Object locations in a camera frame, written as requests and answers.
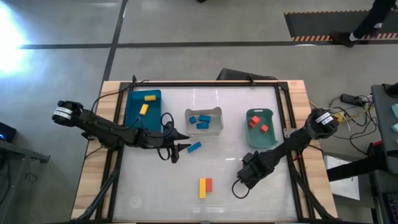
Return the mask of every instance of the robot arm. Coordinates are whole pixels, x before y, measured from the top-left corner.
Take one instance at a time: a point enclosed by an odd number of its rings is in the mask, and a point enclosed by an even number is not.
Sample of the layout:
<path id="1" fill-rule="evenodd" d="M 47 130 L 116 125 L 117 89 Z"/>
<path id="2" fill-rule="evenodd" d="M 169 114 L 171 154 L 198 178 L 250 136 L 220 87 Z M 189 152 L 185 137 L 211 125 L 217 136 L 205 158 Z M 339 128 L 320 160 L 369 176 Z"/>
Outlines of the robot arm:
<path id="1" fill-rule="evenodd" d="M 290 151 L 302 152 L 312 139 L 328 138 L 337 131 L 338 123 L 327 110 L 314 109 L 308 116 L 303 128 L 292 133 L 290 137 L 266 152 L 247 153 L 243 159 L 243 168 L 237 173 L 238 179 L 252 189 L 261 179 L 271 174 L 280 159 Z"/>
<path id="2" fill-rule="evenodd" d="M 98 141 L 108 148 L 140 147 L 143 149 L 171 149 L 172 163 L 179 159 L 179 152 L 190 144 L 175 145 L 174 141 L 188 139 L 188 136 L 178 133 L 173 121 L 164 125 L 164 133 L 148 131 L 145 128 L 124 127 L 111 122 L 90 110 L 83 109 L 83 105 L 72 101 L 59 101 L 52 116 L 55 123 L 68 127 L 78 127 L 85 132 L 82 135 L 96 136 Z"/>

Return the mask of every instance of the yellow block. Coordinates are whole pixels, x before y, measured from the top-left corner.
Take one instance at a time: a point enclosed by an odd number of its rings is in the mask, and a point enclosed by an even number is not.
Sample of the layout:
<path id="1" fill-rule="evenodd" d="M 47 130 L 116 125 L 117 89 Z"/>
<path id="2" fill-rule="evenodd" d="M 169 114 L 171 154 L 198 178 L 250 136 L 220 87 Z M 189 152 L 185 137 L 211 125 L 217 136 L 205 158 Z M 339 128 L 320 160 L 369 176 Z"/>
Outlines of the yellow block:
<path id="1" fill-rule="evenodd" d="M 206 198 L 206 178 L 199 179 L 199 198 Z"/>
<path id="2" fill-rule="evenodd" d="M 145 101 L 156 101 L 155 95 L 147 95 L 144 97 Z"/>
<path id="3" fill-rule="evenodd" d="M 139 111 L 139 114 L 141 114 L 141 115 L 147 114 L 148 107 L 149 107 L 149 105 L 143 104 L 141 110 Z"/>

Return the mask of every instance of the clear plastic container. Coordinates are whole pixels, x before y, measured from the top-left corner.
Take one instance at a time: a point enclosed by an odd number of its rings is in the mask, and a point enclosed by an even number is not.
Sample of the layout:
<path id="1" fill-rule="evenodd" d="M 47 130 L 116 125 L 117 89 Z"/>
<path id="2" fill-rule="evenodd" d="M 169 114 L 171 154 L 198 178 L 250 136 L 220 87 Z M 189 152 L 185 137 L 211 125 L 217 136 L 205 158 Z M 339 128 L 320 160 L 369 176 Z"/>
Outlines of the clear plastic container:
<path id="1" fill-rule="evenodd" d="M 199 121 L 199 115 L 211 116 L 209 128 L 208 129 L 197 129 L 197 123 Z M 197 122 L 191 124 L 189 118 L 191 116 L 196 117 Z M 185 110 L 185 122 L 187 124 L 187 135 L 191 137 L 207 137 L 207 136 L 217 136 L 223 129 L 223 112 L 219 106 L 210 110 Z"/>

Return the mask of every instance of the blue block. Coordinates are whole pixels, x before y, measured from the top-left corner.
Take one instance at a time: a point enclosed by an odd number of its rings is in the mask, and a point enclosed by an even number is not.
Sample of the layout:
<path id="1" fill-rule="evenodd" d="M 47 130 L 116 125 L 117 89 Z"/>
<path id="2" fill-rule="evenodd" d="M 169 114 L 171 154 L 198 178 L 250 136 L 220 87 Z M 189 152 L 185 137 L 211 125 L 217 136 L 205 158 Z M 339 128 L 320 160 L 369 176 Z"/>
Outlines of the blue block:
<path id="1" fill-rule="evenodd" d="M 392 129 L 393 129 L 395 132 L 398 133 L 398 124 L 394 125 L 394 126 L 392 127 Z"/>
<path id="2" fill-rule="evenodd" d="M 189 121 L 191 122 L 191 124 L 195 124 L 197 122 L 197 118 L 192 116 L 189 118 Z"/>
<path id="3" fill-rule="evenodd" d="M 197 150 L 198 148 L 201 147 L 201 143 L 200 142 L 196 142 L 195 144 L 191 145 L 187 150 L 189 153 Z"/>
<path id="4" fill-rule="evenodd" d="M 210 122 L 211 116 L 199 115 L 199 121 Z"/>
<path id="5" fill-rule="evenodd" d="M 209 128 L 209 123 L 207 122 L 197 124 L 197 129 L 208 129 L 208 128 Z"/>
<path id="6" fill-rule="evenodd" d="M 392 110 L 394 114 L 396 115 L 396 118 L 398 118 L 398 103 L 395 105 L 392 105 Z"/>

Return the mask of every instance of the bright light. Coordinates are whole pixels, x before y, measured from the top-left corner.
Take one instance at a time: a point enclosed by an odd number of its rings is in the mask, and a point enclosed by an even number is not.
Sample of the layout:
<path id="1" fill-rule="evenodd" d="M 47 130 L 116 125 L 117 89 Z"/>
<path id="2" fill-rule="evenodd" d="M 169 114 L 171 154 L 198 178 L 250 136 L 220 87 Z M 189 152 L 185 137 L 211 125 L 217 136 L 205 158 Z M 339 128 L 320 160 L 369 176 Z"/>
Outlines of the bright light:
<path id="1" fill-rule="evenodd" d="M 25 51 L 17 49 L 24 38 L 11 17 L 11 10 L 3 2 L 0 2 L 0 33 L 0 77 L 4 77 L 22 68 Z"/>

